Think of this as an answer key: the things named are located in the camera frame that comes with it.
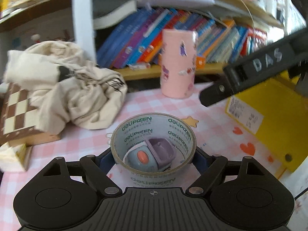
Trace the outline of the white wooden bookshelf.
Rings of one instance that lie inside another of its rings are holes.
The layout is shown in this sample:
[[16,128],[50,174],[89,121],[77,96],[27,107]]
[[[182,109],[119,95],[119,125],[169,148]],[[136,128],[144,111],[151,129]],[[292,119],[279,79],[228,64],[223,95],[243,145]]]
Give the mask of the white wooden bookshelf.
[[[11,49],[9,31],[41,16],[53,13],[53,6],[58,6],[60,0],[43,1],[25,10],[14,12],[1,20],[1,69],[5,69],[7,51]],[[271,14],[257,5],[242,0],[215,0],[226,12],[232,12],[235,17],[252,16],[254,24],[264,24],[266,27],[276,27],[286,30],[286,23],[280,23]],[[76,43],[85,51],[86,57],[95,59],[95,33],[93,27],[93,0],[72,0],[72,17]]]

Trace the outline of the orange white small box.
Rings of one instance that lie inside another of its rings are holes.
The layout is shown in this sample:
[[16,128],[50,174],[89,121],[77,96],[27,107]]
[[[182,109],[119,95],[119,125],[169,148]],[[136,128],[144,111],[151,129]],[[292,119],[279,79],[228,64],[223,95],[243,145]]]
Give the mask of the orange white small box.
[[204,69],[206,64],[206,58],[204,56],[197,56],[196,57],[196,70]]

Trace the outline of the beige crumpled cloth bag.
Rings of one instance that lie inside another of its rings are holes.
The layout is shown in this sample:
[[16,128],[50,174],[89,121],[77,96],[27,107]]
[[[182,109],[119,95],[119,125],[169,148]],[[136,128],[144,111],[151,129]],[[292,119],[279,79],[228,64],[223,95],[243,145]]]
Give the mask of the beige crumpled cloth bag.
[[7,52],[4,82],[30,93],[37,130],[57,135],[72,122],[88,130],[111,126],[128,90],[123,76],[99,68],[75,43],[44,41]]

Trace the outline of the yellow cardboard box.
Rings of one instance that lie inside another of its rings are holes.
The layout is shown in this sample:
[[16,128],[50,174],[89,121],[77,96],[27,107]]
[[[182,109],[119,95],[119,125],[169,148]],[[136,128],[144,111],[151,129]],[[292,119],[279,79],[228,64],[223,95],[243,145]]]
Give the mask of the yellow cardboard box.
[[238,93],[226,113],[253,134],[290,172],[307,158],[307,98],[288,72]]

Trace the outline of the row of colourful books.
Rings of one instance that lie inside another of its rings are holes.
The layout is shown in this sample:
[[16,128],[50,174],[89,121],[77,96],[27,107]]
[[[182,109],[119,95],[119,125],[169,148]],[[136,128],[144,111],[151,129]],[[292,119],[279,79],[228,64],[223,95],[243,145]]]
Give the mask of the row of colourful books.
[[138,8],[111,28],[97,50],[103,68],[157,64],[169,54],[193,68],[233,63],[267,43],[261,29],[175,8]]

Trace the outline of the pink cylindrical canister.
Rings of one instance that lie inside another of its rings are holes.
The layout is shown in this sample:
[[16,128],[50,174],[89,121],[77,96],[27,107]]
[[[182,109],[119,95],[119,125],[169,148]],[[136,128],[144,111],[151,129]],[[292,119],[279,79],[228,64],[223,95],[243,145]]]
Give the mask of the pink cylindrical canister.
[[160,86],[163,95],[173,99],[189,98],[192,95],[197,39],[195,31],[162,31]]

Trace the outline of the pink checkered desk mat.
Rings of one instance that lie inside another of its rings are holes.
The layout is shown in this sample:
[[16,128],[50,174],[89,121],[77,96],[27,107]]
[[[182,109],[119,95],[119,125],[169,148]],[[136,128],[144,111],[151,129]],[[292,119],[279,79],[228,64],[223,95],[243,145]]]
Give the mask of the pink checkered desk mat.
[[1,182],[1,230],[18,230],[13,210],[18,191],[55,157],[77,161],[88,154],[99,155],[111,144],[121,157],[135,144],[154,136],[169,138],[177,151],[173,165],[188,157],[196,144],[209,155],[219,154],[239,161],[253,156],[275,175],[296,197],[295,212],[289,221],[291,230],[307,230],[307,162],[289,172],[256,137],[226,114],[227,101],[204,107],[195,85],[187,99],[164,96],[159,89],[129,93],[114,124],[104,130],[86,130],[68,124],[59,141],[34,146],[28,170],[5,173]]

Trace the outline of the brown checkered chess board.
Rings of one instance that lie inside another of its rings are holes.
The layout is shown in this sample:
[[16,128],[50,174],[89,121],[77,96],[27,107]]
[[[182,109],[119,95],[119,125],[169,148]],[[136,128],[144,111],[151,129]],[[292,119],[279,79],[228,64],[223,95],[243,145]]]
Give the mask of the brown checkered chess board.
[[1,110],[1,144],[35,146],[61,139],[37,129],[38,109],[30,105],[29,92],[10,83]]

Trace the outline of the grey tape roll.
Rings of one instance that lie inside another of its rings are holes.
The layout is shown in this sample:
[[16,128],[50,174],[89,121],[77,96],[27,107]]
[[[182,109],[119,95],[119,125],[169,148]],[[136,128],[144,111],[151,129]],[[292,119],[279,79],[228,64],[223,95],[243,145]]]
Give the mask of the grey tape roll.
[[110,148],[126,185],[158,188],[181,183],[197,146],[193,130],[181,119],[145,113],[122,122]]

